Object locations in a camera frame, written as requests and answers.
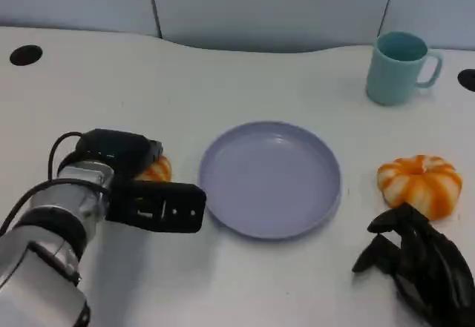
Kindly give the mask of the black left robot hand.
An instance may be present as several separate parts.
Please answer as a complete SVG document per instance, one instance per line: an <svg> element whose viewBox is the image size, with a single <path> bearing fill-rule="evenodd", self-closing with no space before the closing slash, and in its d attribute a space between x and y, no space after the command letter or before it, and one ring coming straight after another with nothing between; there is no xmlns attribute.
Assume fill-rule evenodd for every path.
<svg viewBox="0 0 475 327"><path fill-rule="evenodd" d="M84 133L74 153L79 161L95 161L114 170L114 177L133 179L148 169L163 152L163 145L143 135L94 129Z"/></svg>

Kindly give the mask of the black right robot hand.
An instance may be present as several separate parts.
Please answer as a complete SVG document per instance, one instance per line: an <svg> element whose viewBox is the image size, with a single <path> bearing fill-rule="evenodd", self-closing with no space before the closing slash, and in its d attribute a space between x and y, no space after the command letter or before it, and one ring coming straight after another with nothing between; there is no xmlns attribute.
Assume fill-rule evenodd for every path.
<svg viewBox="0 0 475 327"><path fill-rule="evenodd" d="M474 278L457 246L405 203L379 214L375 236L353 273L377 268L390 276L402 301L429 326L474 325Z"/></svg>

